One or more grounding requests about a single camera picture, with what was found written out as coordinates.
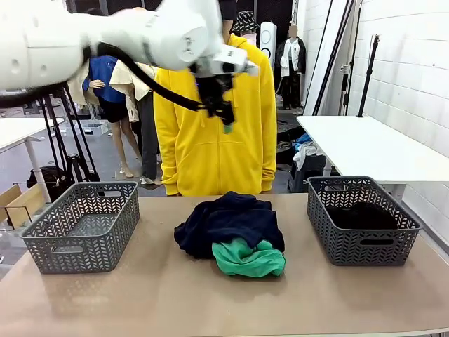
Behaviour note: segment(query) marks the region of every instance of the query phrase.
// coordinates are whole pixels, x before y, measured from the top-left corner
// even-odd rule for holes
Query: green cloth
[[[261,241],[254,249],[242,238],[234,239],[230,244],[214,243],[212,253],[226,275],[279,276],[286,266],[286,258],[268,241]]]

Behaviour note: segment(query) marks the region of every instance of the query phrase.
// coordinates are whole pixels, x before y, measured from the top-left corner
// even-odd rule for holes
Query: blue shirt
[[[89,74],[84,80],[83,90],[89,89],[89,82],[94,79],[99,79],[105,84],[104,88],[93,89],[93,93],[97,97],[112,103],[122,103],[125,101],[125,95],[118,92],[109,85],[111,81],[112,72],[114,71],[117,59],[112,56],[100,56],[99,58],[91,58],[89,60]]]

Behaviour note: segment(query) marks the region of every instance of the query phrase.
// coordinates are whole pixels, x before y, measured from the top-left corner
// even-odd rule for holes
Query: table
[[[423,238],[403,267],[335,267],[316,240],[306,194],[260,198],[277,211],[284,276],[228,277],[179,249],[173,228],[213,198],[141,198],[140,222],[110,273],[41,275],[26,253],[0,282],[1,336],[449,331],[449,267]]]
[[[297,121],[342,176],[368,176],[401,201],[409,183],[449,182],[449,158],[365,116],[299,116]]]
[[[58,123],[62,123],[64,119],[57,118],[56,121]],[[48,124],[53,126],[53,121],[48,121]],[[36,154],[34,153],[32,142],[39,142],[40,140],[33,137],[33,135],[45,129],[46,124],[44,118],[0,119],[0,153],[3,153],[19,144],[25,143],[29,159],[33,166],[33,172],[38,183],[44,183],[45,180],[43,179],[41,167],[37,161]],[[48,194],[45,184],[42,184],[42,190],[46,202],[51,202],[50,195]]]

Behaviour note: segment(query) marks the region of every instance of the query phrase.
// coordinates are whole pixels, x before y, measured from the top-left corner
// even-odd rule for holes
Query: yellow hoodie
[[[240,74],[224,95],[236,122],[225,134],[219,117],[187,110],[154,95],[154,119],[162,155],[167,195],[259,194],[272,188],[276,172],[276,98],[273,72],[266,55],[246,39],[231,35],[229,45],[245,49],[259,66],[259,76]],[[200,101],[195,78],[188,71],[160,69],[156,81]]]

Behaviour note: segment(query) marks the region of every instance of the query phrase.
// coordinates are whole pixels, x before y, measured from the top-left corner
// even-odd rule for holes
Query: white jacket
[[[153,67],[143,63],[136,64],[145,71],[148,76],[154,79],[156,70],[153,69]],[[73,101],[80,106],[86,105],[87,103],[100,105],[92,88],[83,91],[83,82],[88,76],[88,73],[89,62],[86,62],[68,81],[70,95],[72,96]],[[141,100],[151,89],[140,81],[120,60],[117,60],[109,85],[115,90],[125,94],[125,103],[129,113],[129,121],[138,121],[139,114],[135,100]]]
[[[148,76],[154,79],[156,72],[151,65],[136,63]],[[135,104],[136,100],[141,100],[150,91],[151,88],[140,81],[123,62],[117,60],[114,71],[112,72],[109,85],[115,90],[125,94],[126,107],[128,108],[129,121],[138,121],[139,112]]]
[[[281,57],[281,77],[290,76],[290,67],[288,66],[288,59],[290,49],[292,51],[292,64],[293,69],[297,71],[297,63],[300,59],[300,43],[298,39],[293,42],[291,39],[287,39],[285,46],[283,47],[283,55]]]

